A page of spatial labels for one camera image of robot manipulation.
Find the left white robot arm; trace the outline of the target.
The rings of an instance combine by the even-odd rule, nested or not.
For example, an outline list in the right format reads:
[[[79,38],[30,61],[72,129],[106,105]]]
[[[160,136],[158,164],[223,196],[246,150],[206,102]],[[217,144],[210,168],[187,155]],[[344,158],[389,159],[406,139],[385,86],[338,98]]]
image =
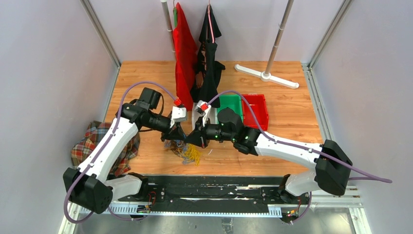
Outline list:
[[[148,179],[137,173],[129,173],[109,179],[112,166],[142,127],[161,133],[161,140],[183,140],[185,134],[180,126],[187,119],[187,110],[176,98],[175,106],[166,117],[156,114],[161,93],[144,88],[140,97],[122,104],[108,132],[80,165],[68,168],[63,174],[67,191],[65,203],[72,202],[93,213],[106,211],[111,202],[132,196],[137,201],[148,198]]]

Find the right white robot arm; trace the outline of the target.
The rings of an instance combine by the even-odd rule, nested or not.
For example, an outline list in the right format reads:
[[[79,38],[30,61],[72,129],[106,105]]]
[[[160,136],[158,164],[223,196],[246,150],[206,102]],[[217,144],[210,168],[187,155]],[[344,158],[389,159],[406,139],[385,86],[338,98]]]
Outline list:
[[[332,140],[323,144],[294,141],[245,126],[240,116],[230,108],[218,113],[218,123],[211,124],[206,115],[198,118],[194,130],[185,142],[205,148],[211,140],[230,141],[240,153],[273,156],[297,163],[307,172],[283,177],[278,190],[284,203],[316,190],[332,195],[344,195],[353,163],[341,147]]]

